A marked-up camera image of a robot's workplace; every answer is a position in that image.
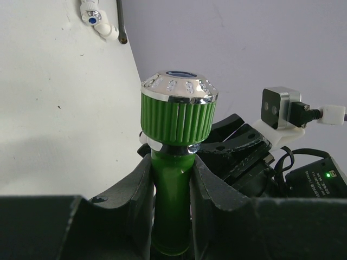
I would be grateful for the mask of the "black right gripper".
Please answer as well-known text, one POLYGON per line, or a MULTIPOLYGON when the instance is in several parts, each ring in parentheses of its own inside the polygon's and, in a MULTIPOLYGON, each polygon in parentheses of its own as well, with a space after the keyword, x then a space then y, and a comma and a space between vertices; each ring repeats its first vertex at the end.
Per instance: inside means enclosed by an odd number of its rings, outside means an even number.
POLYGON ((191 168, 196 156, 211 172, 244 195, 261 195, 267 186, 269 142, 237 114, 212 124, 210 134, 197 153, 171 155, 142 145, 137 153, 151 156, 155 168, 191 168))

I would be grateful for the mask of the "white elbow pipe fitting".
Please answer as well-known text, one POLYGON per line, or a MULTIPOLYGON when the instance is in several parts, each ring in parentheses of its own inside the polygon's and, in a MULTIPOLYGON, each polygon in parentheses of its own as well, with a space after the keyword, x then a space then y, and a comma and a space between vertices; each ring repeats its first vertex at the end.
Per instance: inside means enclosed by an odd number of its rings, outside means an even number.
POLYGON ((162 144, 149 138, 143 131, 140 132, 139 141, 141 144, 148 144, 152 150, 159 152, 162 148, 162 144))

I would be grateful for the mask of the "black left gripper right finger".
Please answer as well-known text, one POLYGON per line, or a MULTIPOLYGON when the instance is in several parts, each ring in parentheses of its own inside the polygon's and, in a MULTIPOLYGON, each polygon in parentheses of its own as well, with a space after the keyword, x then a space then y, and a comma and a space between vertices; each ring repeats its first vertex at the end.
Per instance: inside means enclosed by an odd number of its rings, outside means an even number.
POLYGON ((249 198, 197 158, 190 200, 196 259, 346 259, 346 200, 249 198))

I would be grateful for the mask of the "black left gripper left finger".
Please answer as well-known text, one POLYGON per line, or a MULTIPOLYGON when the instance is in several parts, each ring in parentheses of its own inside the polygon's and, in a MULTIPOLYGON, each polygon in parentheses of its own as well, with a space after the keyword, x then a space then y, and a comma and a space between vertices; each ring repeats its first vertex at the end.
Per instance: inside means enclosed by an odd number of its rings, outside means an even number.
POLYGON ((145 156, 125 178, 82 196, 3 196, 1 259, 149 259, 153 181, 145 156))

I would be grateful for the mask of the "green plastic faucet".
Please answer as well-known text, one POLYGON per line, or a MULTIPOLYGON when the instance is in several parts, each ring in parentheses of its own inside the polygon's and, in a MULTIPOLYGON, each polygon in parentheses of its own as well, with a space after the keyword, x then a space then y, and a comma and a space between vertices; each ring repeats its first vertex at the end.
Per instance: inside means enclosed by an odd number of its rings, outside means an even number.
POLYGON ((205 76, 177 70, 155 73, 140 90, 140 125, 156 188, 151 243, 179 256, 190 244, 191 170, 210 134, 219 93, 205 76))

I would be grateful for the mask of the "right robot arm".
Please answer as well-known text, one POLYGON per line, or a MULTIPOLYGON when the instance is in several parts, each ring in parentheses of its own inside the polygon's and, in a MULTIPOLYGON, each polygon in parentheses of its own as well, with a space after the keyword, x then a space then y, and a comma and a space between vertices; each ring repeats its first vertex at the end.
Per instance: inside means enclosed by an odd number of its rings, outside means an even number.
POLYGON ((212 125, 198 156, 212 173, 248 197, 346 198, 346 179, 333 158, 324 151, 302 148, 287 151, 270 167, 269 142, 233 114, 212 125), (318 157, 308 165, 280 173, 286 158, 318 157))

